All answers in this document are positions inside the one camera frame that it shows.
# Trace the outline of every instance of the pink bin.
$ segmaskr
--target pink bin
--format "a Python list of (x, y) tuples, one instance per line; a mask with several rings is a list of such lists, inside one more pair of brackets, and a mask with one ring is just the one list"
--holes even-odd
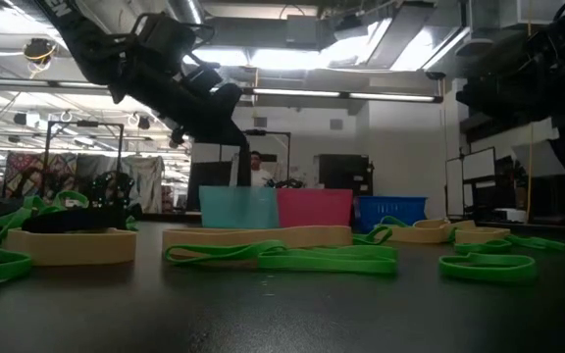
[(349, 226), (352, 190), (277, 190), (281, 227)]

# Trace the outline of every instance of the patterned fabric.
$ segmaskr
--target patterned fabric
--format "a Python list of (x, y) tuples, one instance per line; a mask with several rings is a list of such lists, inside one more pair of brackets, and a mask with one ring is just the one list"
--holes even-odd
[[(5, 196), (26, 197), (38, 194), (42, 183), (44, 154), (14, 153), (6, 160)], [(77, 154), (50, 154), (45, 176), (45, 200), (51, 201), (62, 190), (73, 190)]]

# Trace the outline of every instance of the beige strap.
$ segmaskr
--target beige strap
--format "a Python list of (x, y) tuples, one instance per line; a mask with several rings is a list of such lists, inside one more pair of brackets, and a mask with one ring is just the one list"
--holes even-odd
[(443, 226), (441, 226), (443, 228), (443, 232), (446, 234), (446, 237), (448, 237), (450, 235), (450, 232), (454, 229), (454, 228), (459, 228), (459, 229), (474, 229), (477, 227), (477, 225), (475, 224), (474, 221), (462, 221), (462, 222), (455, 222), (455, 223), (449, 223), (449, 224), (445, 224)]
[[(280, 240), (289, 248), (352, 245), (350, 227), (289, 227), (280, 229), (211, 229), (184, 228), (163, 231), (163, 252), (178, 244), (242, 245), (265, 240)], [(186, 250), (172, 251), (172, 255), (196, 256)]]
[(455, 232), (456, 243), (483, 244), (490, 240), (501, 240), (509, 235), (509, 229), (494, 227), (475, 227), (458, 229)]
[(402, 241), (435, 244), (448, 240), (441, 227), (391, 227), (392, 234), (388, 241)]
[(105, 232), (67, 234), (12, 229), (2, 247), (27, 253), (35, 266), (118, 264), (134, 260), (136, 233), (114, 228)]

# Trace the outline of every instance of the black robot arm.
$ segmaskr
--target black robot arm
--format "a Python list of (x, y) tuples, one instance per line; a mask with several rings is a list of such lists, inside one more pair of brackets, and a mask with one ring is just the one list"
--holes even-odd
[[(249, 145), (231, 119), (241, 89), (230, 83), (211, 94), (222, 80), (191, 52), (206, 25), (142, 14), (130, 33), (108, 34), (81, 13), (75, 0), (34, 2), (60, 32), (89, 82), (107, 85), (116, 104), (129, 95), (158, 112), (175, 132), (172, 139), (185, 132), (198, 142), (240, 146), (237, 183), (249, 185)], [(199, 64), (189, 75), (181, 69), (185, 55)]]

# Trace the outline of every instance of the hanging fabric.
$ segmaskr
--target hanging fabric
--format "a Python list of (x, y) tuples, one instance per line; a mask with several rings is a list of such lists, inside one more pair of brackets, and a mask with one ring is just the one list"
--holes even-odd
[(165, 166), (161, 157), (131, 156), (122, 159), (122, 172), (134, 179), (134, 187), (129, 195), (130, 202), (140, 204), (143, 213), (163, 212), (163, 170)]

